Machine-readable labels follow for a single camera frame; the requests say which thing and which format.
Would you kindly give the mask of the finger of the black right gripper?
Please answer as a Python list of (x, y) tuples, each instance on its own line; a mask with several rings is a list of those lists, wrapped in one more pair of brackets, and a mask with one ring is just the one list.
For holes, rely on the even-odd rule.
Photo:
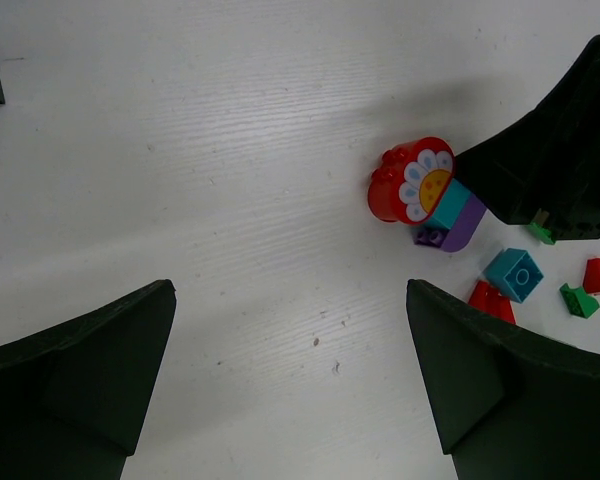
[(503, 223), (599, 239), (600, 35), (535, 109), (457, 161), (457, 179)]

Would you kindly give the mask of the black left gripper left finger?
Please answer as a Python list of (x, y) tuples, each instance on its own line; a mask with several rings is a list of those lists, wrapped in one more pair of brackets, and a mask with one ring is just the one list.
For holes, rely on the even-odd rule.
[(0, 479), (118, 479), (137, 448), (176, 310), (154, 281), (0, 346)]

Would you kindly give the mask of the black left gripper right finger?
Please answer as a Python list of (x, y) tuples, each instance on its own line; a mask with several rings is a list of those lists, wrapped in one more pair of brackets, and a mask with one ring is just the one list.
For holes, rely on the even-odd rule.
[(487, 315), (425, 280), (406, 310), (460, 479), (600, 479), (600, 354)]

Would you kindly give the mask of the purple curved lego brick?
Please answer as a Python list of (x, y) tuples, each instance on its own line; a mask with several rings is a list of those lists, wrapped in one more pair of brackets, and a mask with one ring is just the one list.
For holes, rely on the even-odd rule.
[(413, 237), (414, 244), (449, 254), (459, 252), (471, 241), (485, 212), (486, 206), (471, 194), (450, 229), (422, 227)]

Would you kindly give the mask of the red flower lego brick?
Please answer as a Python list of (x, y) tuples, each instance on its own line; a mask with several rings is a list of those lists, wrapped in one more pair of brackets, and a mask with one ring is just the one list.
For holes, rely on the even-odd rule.
[(371, 174), (369, 210), (386, 223), (420, 225), (440, 203), (455, 170), (451, 147), (438, 137), (399, 144), (384, 152)]

